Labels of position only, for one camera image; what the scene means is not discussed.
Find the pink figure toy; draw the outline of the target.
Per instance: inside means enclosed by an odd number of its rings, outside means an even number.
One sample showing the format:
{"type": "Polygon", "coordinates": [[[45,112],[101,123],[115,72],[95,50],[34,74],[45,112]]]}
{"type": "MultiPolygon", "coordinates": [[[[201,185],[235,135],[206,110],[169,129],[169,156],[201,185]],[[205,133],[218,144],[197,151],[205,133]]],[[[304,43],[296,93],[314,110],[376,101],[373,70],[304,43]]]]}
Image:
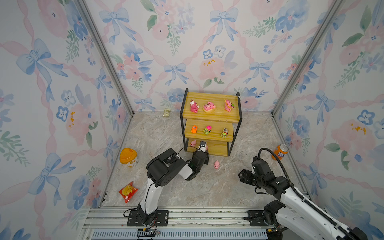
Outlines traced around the pink figure toy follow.
{"type": "Polygon", "coordinates": [[[194,101],[190,101],[190,111],[193,113],[197,113],[199,111],[200,106],[194,101]]]}

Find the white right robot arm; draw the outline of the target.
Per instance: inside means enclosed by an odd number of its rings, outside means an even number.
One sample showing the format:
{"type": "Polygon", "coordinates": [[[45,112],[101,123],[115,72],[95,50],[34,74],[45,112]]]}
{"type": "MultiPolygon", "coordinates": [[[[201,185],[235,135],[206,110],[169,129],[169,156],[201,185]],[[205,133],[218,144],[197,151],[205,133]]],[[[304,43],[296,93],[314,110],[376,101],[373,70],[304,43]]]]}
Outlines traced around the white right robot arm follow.
{"type": "Polygon", "coordinates": [[[306,240],[366,240],[359,228],[350,228],[328,215],[305,197],[286,175],[275,176],[269,164],[254,157],[252,170],[239,172],[240,182],[262,189],[263,194],[275,197],[264,207],[262,216],[247,217],[263,221],[268,226],[281,225],[306,240]]]}

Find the pink yellow doll toy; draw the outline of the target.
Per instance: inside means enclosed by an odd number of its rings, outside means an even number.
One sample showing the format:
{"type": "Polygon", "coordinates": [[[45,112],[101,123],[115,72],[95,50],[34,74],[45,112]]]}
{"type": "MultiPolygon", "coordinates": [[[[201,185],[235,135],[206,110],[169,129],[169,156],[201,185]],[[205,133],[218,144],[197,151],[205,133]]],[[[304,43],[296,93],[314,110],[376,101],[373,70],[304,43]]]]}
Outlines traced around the pink yellow doll toy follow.
{"type": "Polygon", "coordinates": [[[229,99],[225,99],[225,111],[230,113],[234,107],[235,105],[229,99]]]}

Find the orange toy car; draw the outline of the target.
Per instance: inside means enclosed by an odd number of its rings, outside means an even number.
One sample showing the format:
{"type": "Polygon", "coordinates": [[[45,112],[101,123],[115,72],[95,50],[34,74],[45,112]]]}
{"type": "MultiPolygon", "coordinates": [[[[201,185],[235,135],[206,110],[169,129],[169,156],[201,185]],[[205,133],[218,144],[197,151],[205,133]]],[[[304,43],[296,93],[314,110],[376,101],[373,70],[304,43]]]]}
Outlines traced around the orange toy car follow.
{"type": "Polygon", "coordinates": [[[191,133],[196,134],[197,131],[198,131],[198,126],[193,125],[193,127],[192,127],[192,129],[191,129],[191,133]]]}

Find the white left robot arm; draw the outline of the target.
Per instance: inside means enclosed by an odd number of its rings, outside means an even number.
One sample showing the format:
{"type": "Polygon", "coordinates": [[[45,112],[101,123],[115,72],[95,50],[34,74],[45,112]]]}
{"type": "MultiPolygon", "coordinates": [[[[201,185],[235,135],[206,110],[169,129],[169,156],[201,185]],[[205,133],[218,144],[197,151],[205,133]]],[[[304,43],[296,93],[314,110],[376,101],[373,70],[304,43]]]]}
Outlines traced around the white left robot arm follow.
{"type": "Polygon", "coordinates": [[[209,162],[209,152],[206,147],[199,147],[193,152],[192,159],[185,161],[178,153],[170,148],[153,158],[147,164],[147,190],[143,200],[138,204],[139,219],[145,225],[155,220],[158,202],[163,190],[177,175],[186,181],[193,180],[200,173],[204,164],[209,162]]]}

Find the green pink toy truck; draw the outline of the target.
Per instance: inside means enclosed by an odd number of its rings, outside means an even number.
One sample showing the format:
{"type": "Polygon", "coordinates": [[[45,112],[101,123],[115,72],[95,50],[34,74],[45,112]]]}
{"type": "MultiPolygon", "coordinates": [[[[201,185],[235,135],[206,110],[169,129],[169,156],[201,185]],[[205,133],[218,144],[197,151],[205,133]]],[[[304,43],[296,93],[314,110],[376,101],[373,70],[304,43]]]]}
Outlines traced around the green pink toy truck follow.
{"type": "Polygon", "coordinates": [[[210,132],[212,131],[212,127],[211,126],[206,126],[205,129],[203,130],[203,133],[205,135],[209,134],[210,132]]]}

